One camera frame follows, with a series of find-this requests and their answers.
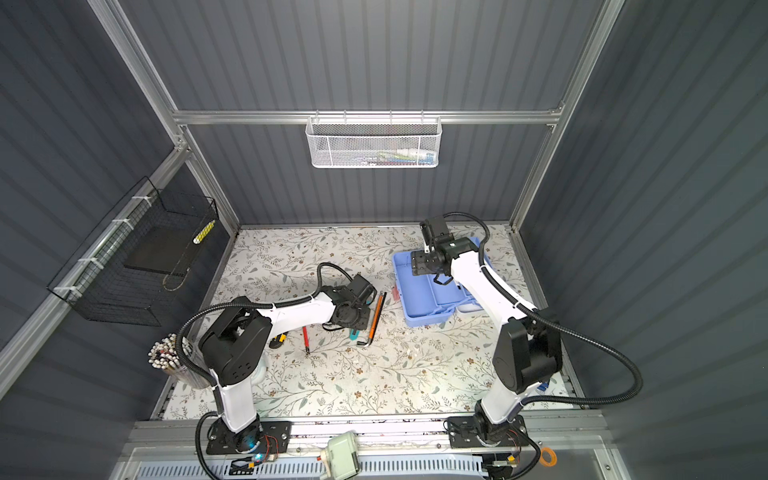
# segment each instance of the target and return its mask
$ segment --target corrugated wall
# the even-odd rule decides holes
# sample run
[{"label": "corrugated wall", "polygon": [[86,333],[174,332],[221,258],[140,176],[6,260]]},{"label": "corrugated wall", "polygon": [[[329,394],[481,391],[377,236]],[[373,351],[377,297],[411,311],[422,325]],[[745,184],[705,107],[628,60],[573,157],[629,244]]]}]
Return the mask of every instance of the corrugated wall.
[{"label": "corrugated wall", "polygon": [[[768,468],[768,3],[628,2],[522,228],[634,478]],[[569,344],[592,395],[628,374]]]},{"label": "corrugated wall", "polygon": [[123,2],[185,110],[556,108],[599,6]]},{"label": "corrugated wall", "polygon": [[[181,110],[548,110],[599,0],[123,2]],[[242,223],[506,220],[544,126],[445,126],[436,169],[318,170],[300,127],[192,131]]]},{"label": "corrugated wall", "polygon": [[300,126],[192,128],[243,223],[420,221],[452,210],[508,220],[545,125],[443,129],[440,165],[326,169],[310,163]]},{"label": "corrugated wall", "polygon": [[[0,346],[123,194],[173,145],[85,1],[0,2]],[[186,168],[169,189],[200,193]],[[69,314],[0,401],[0,478],[107,478],[165,375],[154,341],[200,305],[227,245],[209,235],[178,321],[161,328]]]},{"label": "corrugated wall", "polygon": [[0,2],[0,347],[173,144],[85,2]]}]

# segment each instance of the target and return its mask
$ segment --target blue storage box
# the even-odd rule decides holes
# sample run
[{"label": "blue storage box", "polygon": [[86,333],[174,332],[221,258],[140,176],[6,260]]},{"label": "blue storage box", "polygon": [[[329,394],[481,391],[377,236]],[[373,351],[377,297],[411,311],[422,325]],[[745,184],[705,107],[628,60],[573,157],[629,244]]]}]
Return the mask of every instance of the blue storage box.
[{"label": "blue storage box", "polygon": [[[475,245],[480,244],[476,237],[471,237],[470,240]],[[406,315],[406,325],[443,323],[462,305],[467,306],[470,311],[482,310],[475,298],[456,282],[438,285],[432,281],[435,278],[433,275],[414,276],[410,251],[395,253],[392,255],[392,263],[395,266],[395,282]],[[447,278],[441,276],[439,280],[444,282]]]}]

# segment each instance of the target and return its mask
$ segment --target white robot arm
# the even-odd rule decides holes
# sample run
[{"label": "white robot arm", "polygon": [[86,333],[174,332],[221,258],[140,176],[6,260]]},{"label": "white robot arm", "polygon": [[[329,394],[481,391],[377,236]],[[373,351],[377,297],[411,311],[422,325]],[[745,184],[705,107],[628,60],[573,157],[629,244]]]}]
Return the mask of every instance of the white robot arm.
[{"label": "white robot arm", "polygon": [[522,409],[522,400],[562,367],[560,335],[535,325],[522,310],[530,312],[535,306],[485,262],[481,264],[482,245],[478,247],[468,238],[454,238],[444,217],[425,220],[420,227],[424,249],[411,252],[414,275],[435,275],[436,283],[441,283],[440,275],[449,276],[448,281],[460,283],[474,296],[495,325],[498,340],[493,366],[497,378],[475,409],[478,437],[493,442]]},{"label": "white robot arm", "polygon": [[[330,263],[321,263],[322,266],[341,270]],[[251,303],[244,296],[238,297],[227,304],[230,306],[223,309],[200,339],[200,351],[212,377],[220,417],[217,422],[227,427],[230,443],[237,452],[252,452],[259,445],[260,423],[253,405],[250,375],[271,338],[314,323],[367,328],[369,305],[376,289],[359,274],[351,277],[348,273],[348,284],[323,286],[320,267],[320,285],[312,295],[271,304]]]}]

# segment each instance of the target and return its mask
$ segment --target floral mat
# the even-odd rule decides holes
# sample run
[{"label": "floral mat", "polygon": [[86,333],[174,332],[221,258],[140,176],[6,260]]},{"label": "floral mat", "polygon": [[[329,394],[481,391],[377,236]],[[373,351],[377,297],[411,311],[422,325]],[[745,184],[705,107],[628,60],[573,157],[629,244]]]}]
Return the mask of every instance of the floral mat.
[{"label": "floral mat", "polygon": [[[529,298],[505,227],[490,225],[486,253],[496,271]],[[452,226],[459,236],[482,237],[477,227]],[[376,338],[367,347],[349,339],[349,330],[327,332],[307,327],[311,354],[301,330],[292,331],[279,349],[268,349],[266,379],[253,385],[253,401],[262,417],[464,412],[490,388],[494,372],[493,324],[483,313],[454,314],[439,325],[410,328],[402,305],[392,299],[392,254],[420,248],[417,227],[291,228],[242,230],[217,286],[213,303],[245,295],[269,302],[315,290],[315,269],[334,262],[360,272],[379,292],[388,292]],[[341,275],[323,270],[325,284]],[[204,332],[216,314],[206,317]],[[360,333],[360,339],[367,333]],[[559,373],[547,394],[568,395]],[[527,409],[563,409],[536,402]],[[165,419],[196,419],[215,409],[209,389],[179,383]]]}]

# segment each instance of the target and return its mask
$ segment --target orange ring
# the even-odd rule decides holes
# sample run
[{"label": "orange ring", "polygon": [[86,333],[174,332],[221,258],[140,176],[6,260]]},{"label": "orange ring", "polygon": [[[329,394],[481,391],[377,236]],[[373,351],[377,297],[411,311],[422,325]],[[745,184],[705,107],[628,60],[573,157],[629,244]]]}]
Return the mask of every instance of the orange ring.
[{"label": "orange ring", "polygon": [[[549,461],[544,460],[545,453],[549,454]],[[549,447],[541,447],[541,457],[539,457],[538,462],[545,467],[554,467],[558,464],[558,456],[555,455],[554,450],[550,449]]]}]

